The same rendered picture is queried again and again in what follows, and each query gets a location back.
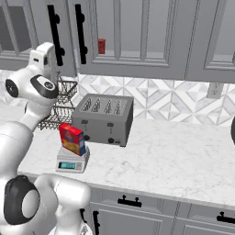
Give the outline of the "grey glass cabinet door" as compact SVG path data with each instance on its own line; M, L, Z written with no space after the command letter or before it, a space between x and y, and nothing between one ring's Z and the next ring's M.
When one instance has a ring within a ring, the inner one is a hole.
M53 43L48 5L54 5L60 17L59 38L65 50L57 71L62 76L76 75L68 0L0 0L0 70L25 67L32 49Z
M235 84L235 0L198 0L187 80Z
M75 4L84 14L86 64L81 64ZM69 0L79 72L107 76L183 79L189 0ZM106 40L99 54L98 39Z

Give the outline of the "dark round object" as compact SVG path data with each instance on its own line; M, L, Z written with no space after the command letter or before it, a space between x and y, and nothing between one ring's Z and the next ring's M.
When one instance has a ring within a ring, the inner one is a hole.
M230 126L230 136L235 145L235 117L232 119L231 126Z

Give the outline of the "red can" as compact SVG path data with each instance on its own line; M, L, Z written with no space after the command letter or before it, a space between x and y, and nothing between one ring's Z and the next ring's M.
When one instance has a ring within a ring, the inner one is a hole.
M105 39L98 39L98 49L99 49L99 54L105 54L106 52L106 40Z

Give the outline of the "white digital scale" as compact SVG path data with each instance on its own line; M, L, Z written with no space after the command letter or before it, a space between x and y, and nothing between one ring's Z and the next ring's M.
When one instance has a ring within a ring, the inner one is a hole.
M60 148L57 155L56 171L66 173L83 173L88 160L90 158L90 150L85 148L85 153L80 156L63 147Z

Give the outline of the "grey drawer front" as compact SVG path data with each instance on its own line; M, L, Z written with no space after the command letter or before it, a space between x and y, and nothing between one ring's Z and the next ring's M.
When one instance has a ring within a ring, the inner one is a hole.
M235 218L235 211L181 203L174 235L235 235L235 224L217 221L223 211L225 217Z
M121 198L123 195L125 195L128 200L134 200L137 197L142 203L142 207L120 205L118 203L118 199ZM145 196L135 193L119 192L96 187L92 188L91 201L98 204L129 208L133 210L151 212L154 214L170 217L173 217L175 215L175 211L177 209L177 202L173 200L160 198L157 196Z

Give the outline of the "grey base cabinet door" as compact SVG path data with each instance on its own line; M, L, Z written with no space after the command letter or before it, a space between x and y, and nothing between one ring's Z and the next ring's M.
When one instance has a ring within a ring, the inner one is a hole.
M98 211L99 235L172 235L174 217L129 208L90 204Z

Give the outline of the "white wall outlet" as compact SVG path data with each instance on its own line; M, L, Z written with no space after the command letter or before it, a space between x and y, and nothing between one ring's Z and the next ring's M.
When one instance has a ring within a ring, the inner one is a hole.
M224 84L210 83L207 90L207 98L220 99Z

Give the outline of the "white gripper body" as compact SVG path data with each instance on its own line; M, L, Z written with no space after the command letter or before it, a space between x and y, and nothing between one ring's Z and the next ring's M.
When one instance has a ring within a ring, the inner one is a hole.
M43 71L45 77L51 81L57 81L57 62L55 55L55 46L51 42L44 42L40 44L36 51L42 58L40 62L40 68Z

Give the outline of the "red blue food box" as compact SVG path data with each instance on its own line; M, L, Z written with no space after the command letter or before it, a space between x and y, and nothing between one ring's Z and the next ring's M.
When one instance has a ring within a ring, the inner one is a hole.
M85 154L84 132L67 123L59 126L62 147L73 153L83 156Z

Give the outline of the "grey four-slot toaster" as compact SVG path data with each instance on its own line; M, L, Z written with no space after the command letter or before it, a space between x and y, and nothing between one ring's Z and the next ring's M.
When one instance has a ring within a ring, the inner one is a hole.
M133 121L134 98L87 94L72 113L72 124L90 142L125 147Z

